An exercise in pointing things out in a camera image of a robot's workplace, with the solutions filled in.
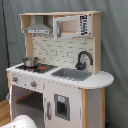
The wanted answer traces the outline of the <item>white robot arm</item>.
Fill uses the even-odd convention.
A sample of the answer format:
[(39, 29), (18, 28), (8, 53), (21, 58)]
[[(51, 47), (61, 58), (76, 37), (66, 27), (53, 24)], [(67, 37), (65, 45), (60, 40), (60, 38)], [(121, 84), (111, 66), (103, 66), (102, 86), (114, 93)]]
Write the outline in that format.
[(17, 116), (12, 122), (0, 128), (37, 128), (35, 122), (27, 115)]

